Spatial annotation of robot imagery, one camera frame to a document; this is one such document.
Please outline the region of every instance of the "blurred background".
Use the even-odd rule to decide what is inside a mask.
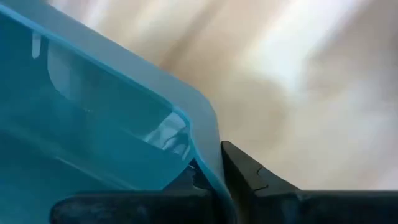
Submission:
[[[48,0],[199,89],[302,189],[398,189],[398,1]]]

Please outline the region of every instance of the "translucent blue plastic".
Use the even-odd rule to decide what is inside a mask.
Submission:
[[[0,223],[81,191],[160,190],[196,159],[231,220],[199,92],[40,1],[0,0]]]

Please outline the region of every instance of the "light beige surface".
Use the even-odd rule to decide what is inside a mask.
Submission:
[[[398,189],[397,1],[50,2],[201,90],[291,183]]]

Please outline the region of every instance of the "blue plastic container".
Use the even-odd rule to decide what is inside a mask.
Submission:
[[[161,190],[196,159],[234,212],[190,86],[41,1],[0,0],[0,223],[81,191]]]

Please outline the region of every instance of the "plastic container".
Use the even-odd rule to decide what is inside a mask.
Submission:
[[[196,159],[233,217],[196,90],[61,12],[0,0],[0,223],[81,191],[160,190]]]

